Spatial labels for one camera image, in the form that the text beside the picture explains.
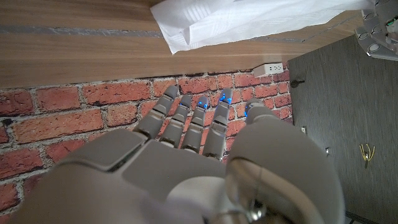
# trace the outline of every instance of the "red brick wall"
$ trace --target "red brick wall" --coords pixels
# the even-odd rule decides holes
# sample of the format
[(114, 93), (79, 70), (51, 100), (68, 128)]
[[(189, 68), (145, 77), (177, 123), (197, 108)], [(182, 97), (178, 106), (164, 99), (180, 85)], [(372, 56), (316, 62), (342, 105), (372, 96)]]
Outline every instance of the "red brick wall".
[(192, 94), (193, 107), (200, 96), (209, 98), (202, 144), (221, 89), (233, 89), (225, 161), (245, 124), (245, 101), (261, 98), (278, 117), (292, 122), (288, 81), (285, 69), (263, 78), (242, 71), (0, 90), (0, 224), (56, 162), (107, 131), (132, 130), (169, 85), (178, 85), (180, 95)]

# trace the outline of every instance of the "gray door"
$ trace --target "gray door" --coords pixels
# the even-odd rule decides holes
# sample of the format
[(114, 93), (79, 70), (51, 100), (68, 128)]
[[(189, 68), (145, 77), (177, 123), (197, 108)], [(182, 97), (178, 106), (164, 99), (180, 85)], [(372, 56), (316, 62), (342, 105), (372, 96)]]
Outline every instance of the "gray door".
[[(398, 223), (398, 62), (368, 57), (352, 36), (289, 61), (289, 70), (291, 82), (305, 80), (291, 91), (295, 125), (330, 148), (347, 211)], [(367, 169), (364, 143), (376, 147)]]

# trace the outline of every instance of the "electrical outlet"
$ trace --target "electrical outlet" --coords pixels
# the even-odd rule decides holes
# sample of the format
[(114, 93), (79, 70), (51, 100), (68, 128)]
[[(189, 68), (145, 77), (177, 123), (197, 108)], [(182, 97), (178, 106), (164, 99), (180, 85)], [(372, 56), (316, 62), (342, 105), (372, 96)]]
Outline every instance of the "electrical outlet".
[(282, 63), (265, 64), (266, 75), (278, 74), (284, 72)]
[(284, 72), (282, 63), (269, 63), (260, 65), (253, 70), (254, 77), (264, 77)]

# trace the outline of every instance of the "white paper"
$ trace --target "white paper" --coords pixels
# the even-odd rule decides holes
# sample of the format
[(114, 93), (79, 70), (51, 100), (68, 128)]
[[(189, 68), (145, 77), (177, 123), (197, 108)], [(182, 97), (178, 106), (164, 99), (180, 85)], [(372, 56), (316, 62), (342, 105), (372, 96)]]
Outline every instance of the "white paper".
[(172, 54), (324, 24), (372, 0), (166, 0), (151, 8)]

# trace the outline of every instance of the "robotic hand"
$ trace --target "robotic hand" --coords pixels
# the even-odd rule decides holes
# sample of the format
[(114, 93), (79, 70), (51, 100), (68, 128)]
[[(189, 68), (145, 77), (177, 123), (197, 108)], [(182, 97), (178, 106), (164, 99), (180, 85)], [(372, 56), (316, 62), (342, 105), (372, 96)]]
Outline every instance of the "robotic hand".
[(229, 162), (220, 162), (232, 90), (222, 91), (203, 155), (208, 100), (199, 99), (177, 149), (190, 96), (181, 99), (160, 141), (155, 137), (177, 88), (170, 86), (133, 132), (112, 131), (57, 164), (11, 223), (343, 223), (338, 177), (325, 152), (247, 102), (246, 127)]

